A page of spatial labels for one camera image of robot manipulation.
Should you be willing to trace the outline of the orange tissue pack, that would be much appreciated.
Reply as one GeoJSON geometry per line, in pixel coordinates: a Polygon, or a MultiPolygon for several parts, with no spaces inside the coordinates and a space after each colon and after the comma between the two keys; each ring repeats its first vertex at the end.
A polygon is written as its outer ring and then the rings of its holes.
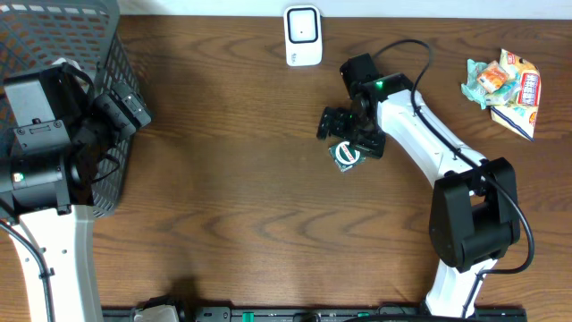
{"type": "Polygon", "coordinates": [[[497,61],[489,63],[476,77],[477,82],[487,93],[500,89],[509,79],[506,72],[497,61]]]}

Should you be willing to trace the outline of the teal packet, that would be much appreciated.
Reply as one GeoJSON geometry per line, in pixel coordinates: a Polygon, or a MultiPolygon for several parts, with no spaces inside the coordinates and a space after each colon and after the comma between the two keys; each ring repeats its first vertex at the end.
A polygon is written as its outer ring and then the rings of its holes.
{"type": "Polygon", "coordinates": [[[487,94],[487,91],[477,81],[477,77],[486,67],[487,63],[476,62],[472,59],[468,59],[467,82],[461,85],[461,92],[464,94],[464,96],[469,101],[477,103],[482,110],[484,110],[487,107],[485,101],[485,95],[487,94]]]}

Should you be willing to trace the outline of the round can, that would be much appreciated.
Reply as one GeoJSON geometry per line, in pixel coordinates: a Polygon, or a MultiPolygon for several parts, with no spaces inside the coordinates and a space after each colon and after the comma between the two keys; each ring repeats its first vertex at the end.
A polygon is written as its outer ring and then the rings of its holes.
{"type": "Polygon", "coordinates": [[[366,157],[358,150],[353,149],[348,141],[342,141],[329,147],[329,153],[342,173],[361,165],[366,157]]]}

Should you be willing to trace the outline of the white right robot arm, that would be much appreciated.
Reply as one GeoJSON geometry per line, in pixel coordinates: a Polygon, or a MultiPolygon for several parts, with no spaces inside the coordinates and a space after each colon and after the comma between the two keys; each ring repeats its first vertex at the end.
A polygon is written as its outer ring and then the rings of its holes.
{"type": "Polygon", "coordinates": [[[433,188],[429,235],[440,261],[425,310],[473,316],[487,271],[520,239],[514,168],[467,146],[428,109],[412,81],[402,73],[381,75],[369,54],[350,58],[340,73],[352,106],[325,108],[317,138],[339,138],[331,153],[347,168],[382,157],[388,138],[401,145],[433,188]]]}

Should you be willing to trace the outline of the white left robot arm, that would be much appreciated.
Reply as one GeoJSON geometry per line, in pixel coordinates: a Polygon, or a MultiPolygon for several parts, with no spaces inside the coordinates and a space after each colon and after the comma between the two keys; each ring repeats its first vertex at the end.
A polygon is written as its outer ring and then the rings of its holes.
{"type": "Polygon", "coordinates": [[[1,228],[20,261],[34,321],[101,321],[94,185],[116,129],[91,78],[63,59],[4,81],[16,150],[1,160],[1,228]]]}

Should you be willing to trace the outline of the white blue snack bag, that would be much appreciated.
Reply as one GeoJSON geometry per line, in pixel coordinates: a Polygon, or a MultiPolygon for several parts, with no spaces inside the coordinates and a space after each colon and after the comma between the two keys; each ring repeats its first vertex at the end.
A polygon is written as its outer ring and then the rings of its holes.
{"type": "Polygon", "coordinates": [[[539,69],[506,49],[501,50],[500,66],[509,73],[509,80],[517,80],[521,90],[504,106],[489,106],[494,122],[529,141],[534,141],[534,127],[542,93],[539,69]]]}

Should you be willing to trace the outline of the small green white carton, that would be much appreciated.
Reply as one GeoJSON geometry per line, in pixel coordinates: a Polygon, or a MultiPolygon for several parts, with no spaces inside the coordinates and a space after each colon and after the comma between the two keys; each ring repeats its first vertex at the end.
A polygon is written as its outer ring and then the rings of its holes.
{"type": "Polygon", "coordinates": [[[484,96],[485,104],[488,106],[504,106],[521,90],[518,80],[510,80],[503,84],[493,93],[484,96]]]}

